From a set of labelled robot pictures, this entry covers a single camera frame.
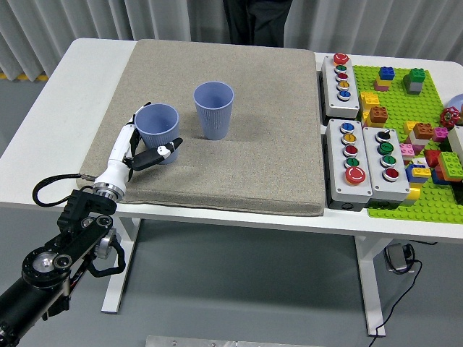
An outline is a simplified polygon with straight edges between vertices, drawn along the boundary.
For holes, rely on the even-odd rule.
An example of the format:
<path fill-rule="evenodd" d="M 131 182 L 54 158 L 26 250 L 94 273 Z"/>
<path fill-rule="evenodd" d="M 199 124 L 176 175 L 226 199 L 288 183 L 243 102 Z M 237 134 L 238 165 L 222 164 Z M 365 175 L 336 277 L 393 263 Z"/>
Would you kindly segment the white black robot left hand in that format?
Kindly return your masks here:
<path fill-rule="evenodd" d="M 93 192 L 123 198 L 133 171 L 174 162 L 182 144 L 179 113 L 165 103 L 147 103 L 122 127 L 107 169 L 95 179 Z"/>

